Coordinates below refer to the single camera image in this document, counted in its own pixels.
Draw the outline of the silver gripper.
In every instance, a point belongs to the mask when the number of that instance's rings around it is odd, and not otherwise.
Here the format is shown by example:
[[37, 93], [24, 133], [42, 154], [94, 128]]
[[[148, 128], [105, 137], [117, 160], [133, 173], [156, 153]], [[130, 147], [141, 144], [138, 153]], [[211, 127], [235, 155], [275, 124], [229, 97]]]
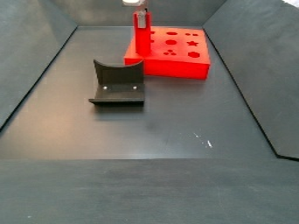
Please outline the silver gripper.
[[146, 0], [121, 0], [121, 1], [124, 6], [134, 7], [134, 9], [138, 11], [136, 13], [137, 28], [144, 29]]

